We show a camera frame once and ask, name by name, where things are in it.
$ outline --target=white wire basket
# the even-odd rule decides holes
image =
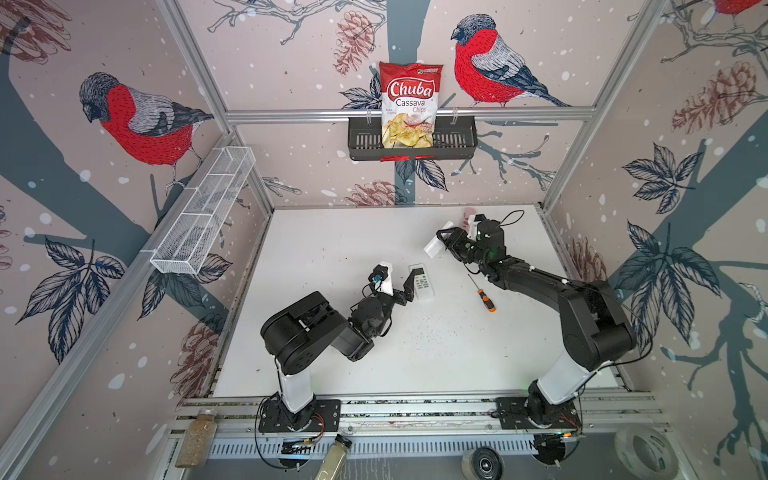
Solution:
[[[197,274],[255,159],[248,147],[225,147],[150,262],[161,273]]]

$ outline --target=black basket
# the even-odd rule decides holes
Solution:
[[[363,117],[349,119],[349,158],[355,161],[407,160],[430,157],[435,160],[467,160],[475,155],[478,132],[475,117],[437,117],[432,134],[433,147],[384,148],[382,145],[382,119],[371,117],[371,124]]]

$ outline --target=air conditioner remote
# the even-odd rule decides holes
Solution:
[[[427,276],[427,270],[424,267],[424,264],[419,263],[418,265],[411,265],[408,268],[411,271],[415,270],[415,275],[413,277],[413,290],[416,293],[416,298],[418,300],[429,300],[434,297],[435,291],[432,288],[432,282]]]

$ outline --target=orange and black screwdriver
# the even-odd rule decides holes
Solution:
[[[468,273],[467,273],[467,276],[472,281],[472,283],[475,283],[475,279],[472,278]],[[495,312],[496,307],[493,305],[493,302],[491,301],[491,299],[488,298],[488,295],[485,295],[485,292],[482,291],[482,288],[480,288],[477,283],[475,283],[475,287],[478,289],[478,295],[480,296],[480,298],[482,298],[482,302],[485,305],[485,308],[487,308],[488,311],[491,313]]]

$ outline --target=black mounting plate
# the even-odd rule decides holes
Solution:
[[[541,427],[528,419],[528,412],[525,408],[525,402],[528,397],[499,397],[496,399],[496,412],[498,419],[502,423],[502,430],[536,430]],[[573,401],[565,403],[562,406],[563,415],[576,425],[581,425]],[[552,424],[547,427],[558,430],[575,430],[576,428],[558,415]]]
[[[341,401],[339,400],[315,400],[315,413],[319,413],[326,423],[326,432],[339,431],[339,417],[341,414]],[[259,433],[296,433],[288,428],[288,417],[280,410],[278,403],[265,402],[259,422]],[[312,417],[309,426],[302,432],[317,433],[322,426]]]

